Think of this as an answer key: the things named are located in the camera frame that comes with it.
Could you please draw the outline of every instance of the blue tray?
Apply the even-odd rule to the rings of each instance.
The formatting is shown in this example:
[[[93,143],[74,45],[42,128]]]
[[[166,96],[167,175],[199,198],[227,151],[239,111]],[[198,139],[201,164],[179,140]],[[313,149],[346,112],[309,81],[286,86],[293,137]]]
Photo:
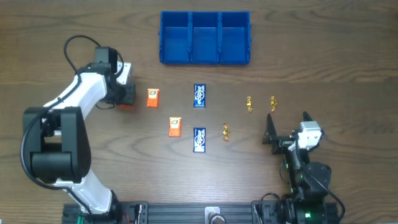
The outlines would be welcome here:
[[[250,12],[162,11],[162,63],[233,64],[250,62]]]

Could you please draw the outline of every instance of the wooden surface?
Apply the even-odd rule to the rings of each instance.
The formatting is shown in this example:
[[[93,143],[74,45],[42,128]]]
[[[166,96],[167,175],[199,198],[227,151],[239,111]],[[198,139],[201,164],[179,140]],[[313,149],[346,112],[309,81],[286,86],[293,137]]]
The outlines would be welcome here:
[[[248,66],[166,66],[159,62],[161,10],[250,10]],[[63,43],[85,34],[134,64],[131,111],[93,109],[86,128],[92,169],[121,200],[251,202],[289,188],[282,156],[261,144],[270,111],[278,133],[298,128],[307,110],[325,130],[312,161],[332,168],[330,189],[346,205],[343,223],[398,221],[398,2],[395,0],[0,1],[0,219],[60,223],[65,193],[40,189],[19,160],[22,113],[72,81]],[[93,44],[70,44],[80,67]],[[192,108],[193,84],[207,84],[207,107]],[[146,90],[160,89],[160,108]],[[253,112],[245,107],[252,96]],[[170,116],[182,137],[168,137]],[[222,140],[229,123],[230,142]],[[207,128],[194,154],[193,127]]]

